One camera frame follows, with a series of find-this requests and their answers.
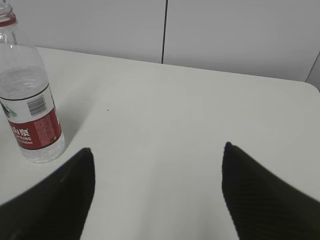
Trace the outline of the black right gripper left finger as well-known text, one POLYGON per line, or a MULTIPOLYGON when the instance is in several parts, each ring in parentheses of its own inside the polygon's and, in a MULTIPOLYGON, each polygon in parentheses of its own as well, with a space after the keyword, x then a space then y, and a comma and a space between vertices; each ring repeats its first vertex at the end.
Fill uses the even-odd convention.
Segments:
POLYGON ((2 240, 79 240, 95 193, 90 148, 0 206, 2 240))

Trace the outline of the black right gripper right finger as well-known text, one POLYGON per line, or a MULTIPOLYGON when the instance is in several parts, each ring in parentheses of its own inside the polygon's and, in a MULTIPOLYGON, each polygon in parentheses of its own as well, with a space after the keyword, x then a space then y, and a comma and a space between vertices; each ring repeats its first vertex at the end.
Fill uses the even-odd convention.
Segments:
POLYGON ((227 142, 221 189, 241 240, 318 240, 320 203, 227 142))

